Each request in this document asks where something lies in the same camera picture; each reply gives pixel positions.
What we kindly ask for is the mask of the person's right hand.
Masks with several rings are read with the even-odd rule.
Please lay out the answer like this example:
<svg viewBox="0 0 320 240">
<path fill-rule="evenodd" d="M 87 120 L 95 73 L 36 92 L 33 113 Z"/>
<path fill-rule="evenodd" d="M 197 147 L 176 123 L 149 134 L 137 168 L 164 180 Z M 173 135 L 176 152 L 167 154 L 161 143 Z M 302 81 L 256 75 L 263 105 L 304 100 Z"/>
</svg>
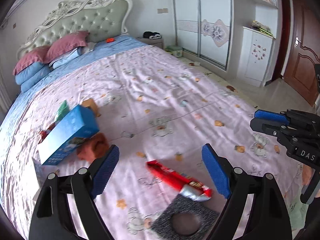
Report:
<svg viewBox="0 0 320 240">
<path fill-rule="evenodd" d="M 310 204 L 319 197 L 319 170 L 303 164 L 302 185 L 300 200 L 305 204 Z"/>
</svg>

